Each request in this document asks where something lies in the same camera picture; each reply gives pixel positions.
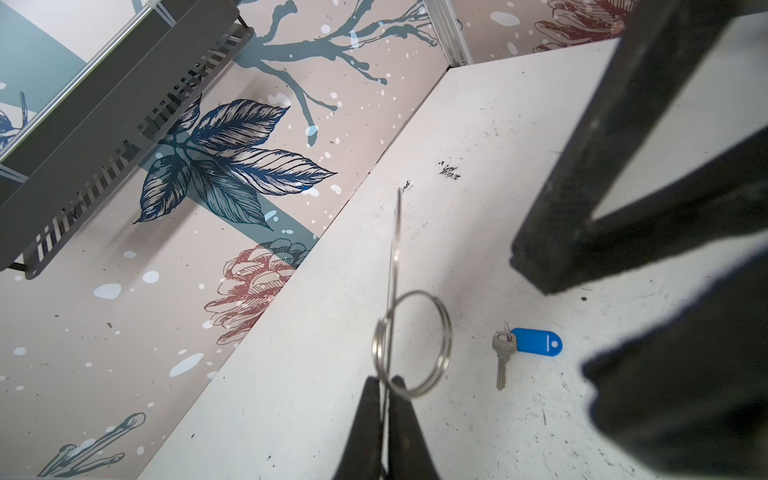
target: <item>blue leaf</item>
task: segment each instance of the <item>blue leaf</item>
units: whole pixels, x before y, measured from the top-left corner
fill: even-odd
[[[256,191],[227,173],[215,160],[195,160],[192,180],[200,198],[210,210],[234,223],[255,223],[272,228],[266,223]]]
[[[203,95],[200,94],[197,96],[197,98],[194,99],[192,105],[190,105],[189,108],[185,110],[183,114],[181,114],[179,119],[176,120],[176,123],[173,127],[170,128],[168,134],[180,134],[181,132],[187,131],[194,126],[194,122],[196,122],[200,117],[200,99],[202,97]]]
[[[209,111],[192,132],[192,141],[220,156],[238,154],[264,143],[287,110],[253,100],[235,100]]]
[[[13,125],[11,124],[11,119],[8,118],[8,115],[3,113],[2,110],[0,110],[0,134],[4,134],[12,128]]]
[[[156,160],[144,179],[141,190],[141,215],[137,222],[162,217],[173,210],[184,197],[190,184],[190,165],[178,155]]]
[[[240,181],[264,195],[298,194],[335,175],[308,158],[285,150],[251,148],[222,166]]]

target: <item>floral wallpaper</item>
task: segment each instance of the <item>floral wallpaper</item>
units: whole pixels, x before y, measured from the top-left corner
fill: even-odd
[[[0,70],[0,147],[142,3],[0,0],[4,49],[40,53]],[[0,272],[0,476],[138,477],[447,68],[416,0],[240,12],[141,168],[40,277]]]
[[[637,0],[451,0],[477,62],[621,34]]]

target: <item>key tag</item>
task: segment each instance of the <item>key tag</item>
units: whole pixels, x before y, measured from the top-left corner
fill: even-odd
[[[563,351],[563,341],[557,333],[547,330],[512,329],[518,339],[518,352],[557,356]]]

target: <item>key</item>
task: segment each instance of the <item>key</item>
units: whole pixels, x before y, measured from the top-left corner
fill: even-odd
[[[512,353],[518,351],[518,340],[514,333],[496,332],[493,334],[493,350],[498,357],[496,368],[496,389],[501,390],[507,382],[507,362]]]

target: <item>metal ring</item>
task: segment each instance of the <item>metal ring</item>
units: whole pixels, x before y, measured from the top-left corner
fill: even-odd
[[[385,352],[391,352],[391,345],[387,345],[387,327],[392,322],[395,316],[395,308],[405,299],[414,295],[426,296],[432,304],[437,308],[440,320],[442,322],[442,341],[440,345],[440,353],[435,363],[435,368],[429,373],[427,379],[419,386],[413,389],[403,389],[398,387],[389,378],[389,365],[385,365]],[[376,330],[373,334],[373,365],[376,367],[376,372],[379,375],[379,381],[385,382],[387,386],[392,389],[393,392],[403,397],[404,399],[414,399],[427,393],[433,389],[435,385],[440,381],[445,370],[448,368],[448,362],[451,358],[451,347],[453,344],[453,327],[451,325],[451,317],[448,315],[448,310],[443,305],[440,299],[424,290],[411,290],[410,292],[399,296],[394,304],[387,310],[384,318],[379,319],[376,324]]]

